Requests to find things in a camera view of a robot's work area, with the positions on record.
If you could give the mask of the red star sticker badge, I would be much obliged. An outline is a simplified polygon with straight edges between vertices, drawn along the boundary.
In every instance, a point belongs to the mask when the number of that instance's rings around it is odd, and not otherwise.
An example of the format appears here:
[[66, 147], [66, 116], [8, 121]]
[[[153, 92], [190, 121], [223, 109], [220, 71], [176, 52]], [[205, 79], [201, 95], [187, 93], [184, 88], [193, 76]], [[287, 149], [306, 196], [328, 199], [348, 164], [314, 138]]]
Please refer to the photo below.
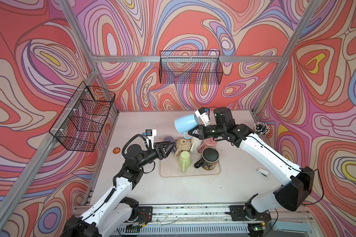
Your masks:
[[119, 147], [117, 148], [114, 148], [113, 151], [112, 151], [114, 154], [118, 154], [121, 152], [121, 149]]

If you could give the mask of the pink ceramic mug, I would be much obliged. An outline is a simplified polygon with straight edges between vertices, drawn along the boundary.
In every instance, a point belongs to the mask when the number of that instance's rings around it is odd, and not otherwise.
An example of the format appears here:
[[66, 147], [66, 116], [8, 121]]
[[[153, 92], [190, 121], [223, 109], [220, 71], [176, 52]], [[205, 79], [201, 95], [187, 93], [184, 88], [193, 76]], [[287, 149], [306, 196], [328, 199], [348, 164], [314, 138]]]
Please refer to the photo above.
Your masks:
[[205, 148], [212, 147], [215, 148], [217, 145], [217, 141], [215, 141], [213, 138], [208, 138], [202, 141], [202, 144], [197, 148], [197, 152], [201, 153]]

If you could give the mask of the beige rectangular tray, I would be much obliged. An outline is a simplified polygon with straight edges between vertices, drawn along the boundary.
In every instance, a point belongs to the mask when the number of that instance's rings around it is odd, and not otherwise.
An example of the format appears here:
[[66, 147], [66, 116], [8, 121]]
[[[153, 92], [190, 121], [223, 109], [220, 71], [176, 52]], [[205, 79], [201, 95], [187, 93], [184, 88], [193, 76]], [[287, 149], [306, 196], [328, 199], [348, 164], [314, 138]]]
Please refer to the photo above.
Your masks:
[[201, 176], [201, 175], [217, 175], [221, 172], [219, 163], [213, 170], [204, 170], [202, 168], [195, 168], [194, 164], [200, 160], [201, 153], [190, 152], [191, 165], [185, 173], [181, 172], [178, 163], [179, 156], [176, 157], [175, 153], [171, 153], [166, 159], [160, 162], [159, 174], [163, 178], [184, 177], [184, 176]]

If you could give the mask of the light blue ceramic mug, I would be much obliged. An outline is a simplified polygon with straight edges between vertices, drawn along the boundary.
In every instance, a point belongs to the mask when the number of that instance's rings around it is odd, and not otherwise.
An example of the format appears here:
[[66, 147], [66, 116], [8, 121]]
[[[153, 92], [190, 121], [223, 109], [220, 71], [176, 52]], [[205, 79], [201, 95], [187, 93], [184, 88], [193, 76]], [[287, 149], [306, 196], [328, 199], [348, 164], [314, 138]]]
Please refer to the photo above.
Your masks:
[[194, 114], [186, 115], [175, 119], [174, 124], [178, 133], [182, 134], [185, 139], [190, 139], [191, 135], [187, 133], [199, 125], [199, 118]]

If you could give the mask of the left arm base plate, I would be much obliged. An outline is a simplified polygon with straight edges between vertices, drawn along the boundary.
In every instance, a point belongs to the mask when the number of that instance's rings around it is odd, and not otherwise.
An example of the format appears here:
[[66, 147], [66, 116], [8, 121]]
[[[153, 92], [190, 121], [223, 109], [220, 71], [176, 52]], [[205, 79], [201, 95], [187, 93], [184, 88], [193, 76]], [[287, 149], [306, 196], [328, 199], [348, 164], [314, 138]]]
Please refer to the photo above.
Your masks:
[[153, 207], [141, 206], [138, 210], [138, 215], [130, 221], [134, 225], [146, 225], [152, 221]]

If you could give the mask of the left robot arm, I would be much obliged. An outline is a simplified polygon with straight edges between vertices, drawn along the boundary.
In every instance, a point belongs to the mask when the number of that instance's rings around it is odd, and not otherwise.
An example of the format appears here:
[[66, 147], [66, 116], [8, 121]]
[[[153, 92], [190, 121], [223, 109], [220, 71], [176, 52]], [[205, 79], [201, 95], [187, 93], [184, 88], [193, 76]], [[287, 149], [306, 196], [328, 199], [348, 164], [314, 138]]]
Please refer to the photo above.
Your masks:
[[145, 165], [155, 164], [169, 156], [175, 142], [153, 142], [152, 136], [137, 134], [123, 147], [125, 159], [119, 173], [113, 177], [112, 187], [81, 216], [72, 216], [66, 223], [63, 237], [109, 237], [127, 222], [130, 229], [140, 229], [152, 220], [153, 208], [140, 207], [128, 197], [146, 173]]

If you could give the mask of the metal cup of pens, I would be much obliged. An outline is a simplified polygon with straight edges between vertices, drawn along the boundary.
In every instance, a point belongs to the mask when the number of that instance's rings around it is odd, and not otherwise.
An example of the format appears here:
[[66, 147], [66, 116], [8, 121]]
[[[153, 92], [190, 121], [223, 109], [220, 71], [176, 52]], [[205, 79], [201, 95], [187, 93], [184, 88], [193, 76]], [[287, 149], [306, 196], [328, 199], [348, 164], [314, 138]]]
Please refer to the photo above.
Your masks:
[[255, 123], [254, 133], [256, 133], [257, 135], [264, 136], [267, 135], [269, 132], [270, 132], [270, 127], [268, 124], [260, 121]]

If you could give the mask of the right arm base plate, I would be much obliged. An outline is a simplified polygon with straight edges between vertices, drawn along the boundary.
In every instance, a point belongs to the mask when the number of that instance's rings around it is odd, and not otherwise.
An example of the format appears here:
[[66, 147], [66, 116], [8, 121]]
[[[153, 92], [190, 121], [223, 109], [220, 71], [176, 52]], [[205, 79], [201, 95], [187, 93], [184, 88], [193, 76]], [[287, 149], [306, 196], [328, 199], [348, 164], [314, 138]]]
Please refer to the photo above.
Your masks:
[[245, 205], [230, 205], [226, 214], [231, 216], [232, 221], [268, 222], [272, 219], [269, 211], [259, 213], [253, 207]]

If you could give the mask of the purple ceramic mug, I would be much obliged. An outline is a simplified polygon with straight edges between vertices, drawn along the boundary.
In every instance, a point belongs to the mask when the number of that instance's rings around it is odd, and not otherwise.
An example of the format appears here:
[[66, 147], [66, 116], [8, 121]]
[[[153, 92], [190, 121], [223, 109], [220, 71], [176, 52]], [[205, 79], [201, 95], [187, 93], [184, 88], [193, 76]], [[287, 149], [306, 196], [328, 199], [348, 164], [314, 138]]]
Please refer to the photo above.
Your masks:
[[164, 142], [173, 142], [173, 144], [170, 144], [168, 149], [170, 149], [172, 147], [172, 152], [176, 152], [177, 148], [176, 148], [176, 141], [175, 139], [172, 137], [172, 136], [166, 136], [164, 139], [163, 139]]

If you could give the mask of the cream speckled round mug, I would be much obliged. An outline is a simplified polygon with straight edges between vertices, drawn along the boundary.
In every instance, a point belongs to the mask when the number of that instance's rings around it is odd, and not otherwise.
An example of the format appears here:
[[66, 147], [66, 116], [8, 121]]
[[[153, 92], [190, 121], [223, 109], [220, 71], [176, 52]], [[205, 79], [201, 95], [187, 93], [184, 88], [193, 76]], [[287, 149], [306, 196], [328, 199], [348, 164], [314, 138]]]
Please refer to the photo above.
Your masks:
[[176, 151], [175, 156], [178, 157], [181, 152], [191, 150], [191, 141], [189, 139], [180, 138], [176, 140]]

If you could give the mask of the white ceramic mug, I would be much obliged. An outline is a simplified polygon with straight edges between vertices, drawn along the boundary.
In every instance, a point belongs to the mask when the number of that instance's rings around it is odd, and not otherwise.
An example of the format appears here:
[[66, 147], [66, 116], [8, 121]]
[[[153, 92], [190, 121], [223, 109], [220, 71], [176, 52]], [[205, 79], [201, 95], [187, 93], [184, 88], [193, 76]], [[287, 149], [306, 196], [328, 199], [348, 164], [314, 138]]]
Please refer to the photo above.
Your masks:
[[198, 147], [202, 144], [202, 140], [196, 137], [191, 137], [190, 142], [191, 142], [190, 151], [197, 152]]

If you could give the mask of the black patterned mug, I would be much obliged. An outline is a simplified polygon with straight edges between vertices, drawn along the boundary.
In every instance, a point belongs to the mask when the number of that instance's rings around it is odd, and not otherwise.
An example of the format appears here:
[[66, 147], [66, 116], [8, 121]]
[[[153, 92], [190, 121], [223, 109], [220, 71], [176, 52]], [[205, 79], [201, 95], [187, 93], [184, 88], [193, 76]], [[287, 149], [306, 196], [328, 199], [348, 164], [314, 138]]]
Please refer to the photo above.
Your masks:
[[219, 153], [215, 148], [207, 147], [201, 153], [201, 158], [195, 164], [195, 168], [213, 170], [219, 161]]

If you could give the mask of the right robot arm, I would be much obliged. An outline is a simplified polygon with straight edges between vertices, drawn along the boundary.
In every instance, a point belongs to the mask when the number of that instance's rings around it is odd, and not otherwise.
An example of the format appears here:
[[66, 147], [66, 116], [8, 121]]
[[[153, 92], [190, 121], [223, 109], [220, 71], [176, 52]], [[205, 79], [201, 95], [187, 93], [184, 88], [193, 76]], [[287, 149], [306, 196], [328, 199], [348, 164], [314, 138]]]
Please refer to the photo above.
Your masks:
[[249, 126], [237, 124], [229, 108], [215, 108], [213, 113], [215, 124], [210, 123], [209, 108], [196, 110], [194, 119], [203, 123], [187, 130], [189, 135], [200, 140], [218, 138], [229, 142], [259, 161], [281, 184], [269, 192], [252, 196], [244, 206], [246, 215], [254, 219], [259, 213], [280, 207], [296, 211], [312, 192], [315, 171], [284, 158]]

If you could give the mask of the small white stapler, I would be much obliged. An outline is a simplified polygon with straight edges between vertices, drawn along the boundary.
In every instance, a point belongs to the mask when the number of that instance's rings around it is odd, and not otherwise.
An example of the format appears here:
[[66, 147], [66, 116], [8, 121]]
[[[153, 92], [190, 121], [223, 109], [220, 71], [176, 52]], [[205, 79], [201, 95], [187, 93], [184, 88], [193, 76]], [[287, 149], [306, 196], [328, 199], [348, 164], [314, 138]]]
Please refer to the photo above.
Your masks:
[[258, 169], [257, 169], [257, 172], [258, 172], [260, 175], [264, 176], [264, 177], [268, 177], [268, 175], [269, 175], [269, 171], [267, 171], [267, 170], [265, 170], [265, 169], [263, 169], [263, 168], [258, 168]]

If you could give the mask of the light green ceramic mug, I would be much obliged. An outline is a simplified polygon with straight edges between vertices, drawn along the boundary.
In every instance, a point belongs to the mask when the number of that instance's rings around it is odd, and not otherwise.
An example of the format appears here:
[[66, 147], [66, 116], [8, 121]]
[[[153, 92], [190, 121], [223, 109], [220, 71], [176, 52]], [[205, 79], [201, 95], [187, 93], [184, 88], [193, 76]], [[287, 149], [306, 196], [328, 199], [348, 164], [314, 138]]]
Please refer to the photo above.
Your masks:
[[188, 151], [182, 151], [180, 153], [179, 159], [178, 159], [179, 166], [181, 168], [181, 172], [185, 173], [187, 169], [191, 165], [191, 156], [190, 152]]

